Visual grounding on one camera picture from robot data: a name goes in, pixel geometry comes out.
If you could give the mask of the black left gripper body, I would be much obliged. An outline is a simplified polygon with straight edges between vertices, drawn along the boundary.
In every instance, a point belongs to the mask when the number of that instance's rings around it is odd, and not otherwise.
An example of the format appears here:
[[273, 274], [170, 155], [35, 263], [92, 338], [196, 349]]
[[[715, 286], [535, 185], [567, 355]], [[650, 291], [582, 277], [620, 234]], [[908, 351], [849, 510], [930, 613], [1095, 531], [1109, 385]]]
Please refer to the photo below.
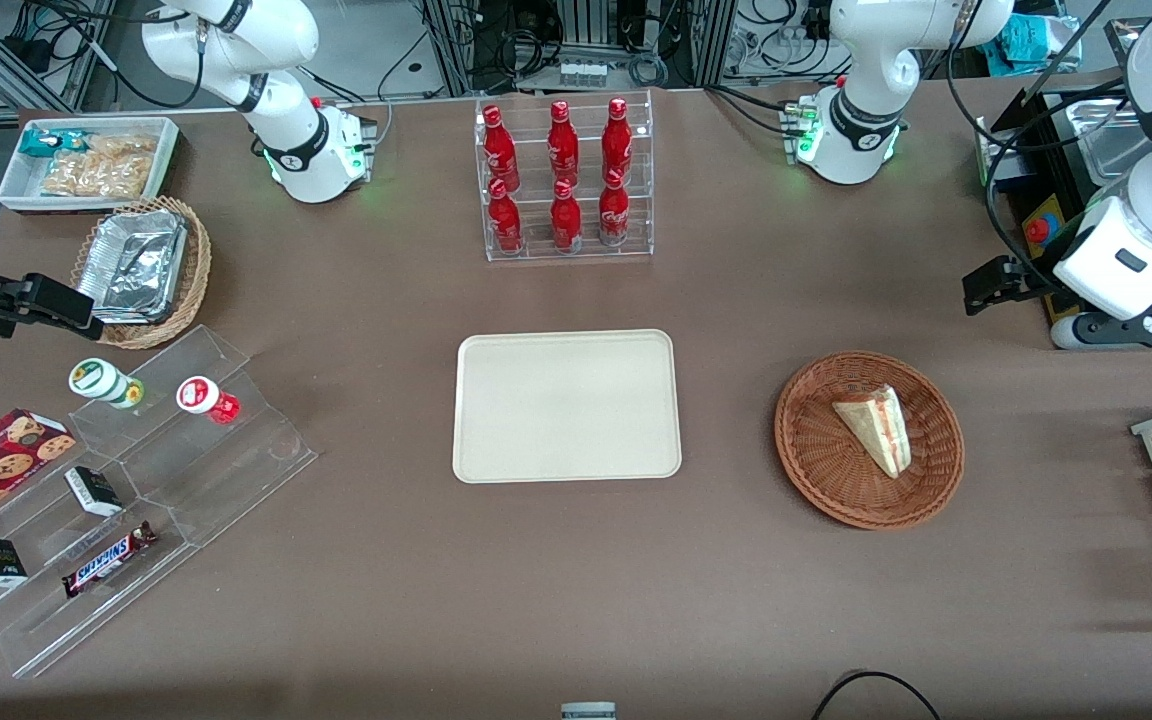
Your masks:
[[1041, 273], [1030, 272], [1024, 264], [1010, 265], [1010, 300], [1043, 300], [1043, 297], [1056, 293], [1060, 295], [1062, 286], [1051, 281]]

